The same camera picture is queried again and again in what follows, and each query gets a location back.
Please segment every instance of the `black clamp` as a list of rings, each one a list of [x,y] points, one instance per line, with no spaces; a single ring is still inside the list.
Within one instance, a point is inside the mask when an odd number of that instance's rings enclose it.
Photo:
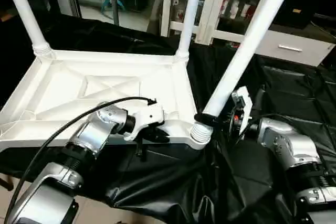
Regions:
[[[224,121],[214,115],[198,113],[194,116],[194,119],[213,128],[221,129],[224,126]]]

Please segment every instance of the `black plastic sheet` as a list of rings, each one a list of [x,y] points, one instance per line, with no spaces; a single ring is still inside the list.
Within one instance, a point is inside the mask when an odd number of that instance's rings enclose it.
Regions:
[[[38,15],[55,49],[174,54],[177,40],[68,16]],[[16,41],[22,55],[33,59],[30,41],[18,18],[0,24],[3,52]],[[188,74],[201,111],[235,51],[193,44]],[[5,62],[10,68],[17,59]],[[21,61],[24,69],[29,61]],[[258,114],[280,113],[316,142],[328,167],[336,169],[336,74],[333,70],[255,56],[238,86],[246,85]],[[260,89],[263,95],[256,99]],[[227,118],[232,101],[221,116]],[[80,194],[111,207],[150,215],[166,223],[292,223],[291,201],[281,167],[273,154],[253,140],[226,152],[225,132],[216,131],[202,151],[185,145],[148,145],[146,161],[135,146],[107,146]],[[0,172],[20,177],[36,148],[11,148],[0,153]],[[29,180],[52,161],[59,148],[49,148]]]

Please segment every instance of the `tiled floor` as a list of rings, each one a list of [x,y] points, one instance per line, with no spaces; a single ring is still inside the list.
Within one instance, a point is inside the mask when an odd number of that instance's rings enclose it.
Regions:
[[[29,183],[25,183],[22,192],[24,192],[28,186]],[[13,191],[8,192],[3,187],[0,187],[0,224],[3,224],[12,193]],[[76,197],[76,202],[79,204],[79,210],[75,217],[74,224],[115,224],[118,221],[127,224],[164,224],[152,217],[110,208],[101,202],[84,197]]]
[[[96,7],[80,6],[82,17],[86,19],[96,19],[113,24],[112,11],[106,10],[103,14]],[[119,11],[119,25],[138,31],[146,31],[149,22],[150,9],[141,13]]]

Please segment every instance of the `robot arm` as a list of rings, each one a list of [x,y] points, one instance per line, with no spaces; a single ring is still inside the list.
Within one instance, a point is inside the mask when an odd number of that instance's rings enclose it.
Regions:
[[[68,224],[72,223],[78,204],[76,190],[105,146],[110,134],[122,134],[127,141],[151,124],[162,123],[162,107],[155,103],[134,115],[110,105],[89,115],[15,204],[7,223]]]
[[[246,87],[232,93],[240,104],[239,133],[247,127],[251,100]],[[299,133],[291,125],[269,118],[261,118],[249,129],[257,132],[257,142],[269,148],[282,165],[295,194],[297,218],[304,223],[334,223],[336,220],[336,177],[325,169],[314,141]]]

